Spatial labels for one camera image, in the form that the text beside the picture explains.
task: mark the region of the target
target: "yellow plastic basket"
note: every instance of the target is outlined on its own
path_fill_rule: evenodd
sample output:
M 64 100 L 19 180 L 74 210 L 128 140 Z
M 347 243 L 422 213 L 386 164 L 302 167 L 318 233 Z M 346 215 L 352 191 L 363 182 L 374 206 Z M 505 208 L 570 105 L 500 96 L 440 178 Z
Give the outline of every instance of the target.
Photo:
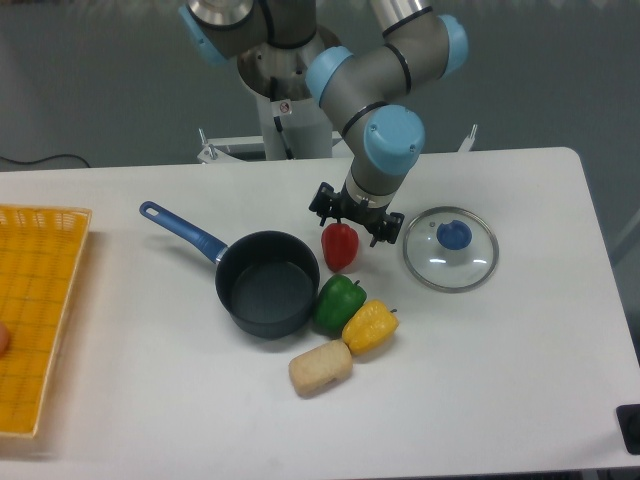
M 33 437 L 91 210 L 0 205 L 0 435 Z

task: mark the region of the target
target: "saucepan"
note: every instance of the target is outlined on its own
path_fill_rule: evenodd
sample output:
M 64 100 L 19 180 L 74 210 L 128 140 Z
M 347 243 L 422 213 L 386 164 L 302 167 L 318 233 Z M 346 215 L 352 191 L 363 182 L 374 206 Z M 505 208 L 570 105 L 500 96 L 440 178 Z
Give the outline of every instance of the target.
M 218 297 L 235 323 L 261 338 L 281 338 L 311 317 L 320 283 L 318 261 L 300 239 L 263 231 L 227 246 L 153 202 L 140 213 L 184 238 L 217 264 Z

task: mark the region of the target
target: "glass lid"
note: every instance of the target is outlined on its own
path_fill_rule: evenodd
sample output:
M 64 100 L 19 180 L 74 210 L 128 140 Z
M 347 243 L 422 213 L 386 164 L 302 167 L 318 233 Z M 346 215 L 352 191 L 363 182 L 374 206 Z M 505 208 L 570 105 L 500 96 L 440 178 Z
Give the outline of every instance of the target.
M 403 253 L 411 273 L 425 285 L 441 292 L 468 292 L 496 268 L 498 240 L 477 215 L 438 207 L 411 221 Z

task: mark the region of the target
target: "bread roll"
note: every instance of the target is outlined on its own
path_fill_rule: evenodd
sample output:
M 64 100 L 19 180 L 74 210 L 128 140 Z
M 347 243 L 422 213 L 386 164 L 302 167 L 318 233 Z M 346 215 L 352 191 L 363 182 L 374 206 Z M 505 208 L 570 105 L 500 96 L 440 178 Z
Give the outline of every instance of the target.
M 303 353 L 289 363 L 289 377 L 300 396 L 308 396 L 332 380 L 351 373 L 353 360 L 342 340 L 333 340 Z

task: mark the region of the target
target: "red bell pepper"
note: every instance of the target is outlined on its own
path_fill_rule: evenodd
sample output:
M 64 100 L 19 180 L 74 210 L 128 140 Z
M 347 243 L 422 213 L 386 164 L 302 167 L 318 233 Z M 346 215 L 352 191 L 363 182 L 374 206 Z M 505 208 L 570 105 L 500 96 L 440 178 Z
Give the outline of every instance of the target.
M 322 232 L 324 260 L 332 272 L 351 265 L 358 253 L 358 232 L 344 223 L 332 223 Z

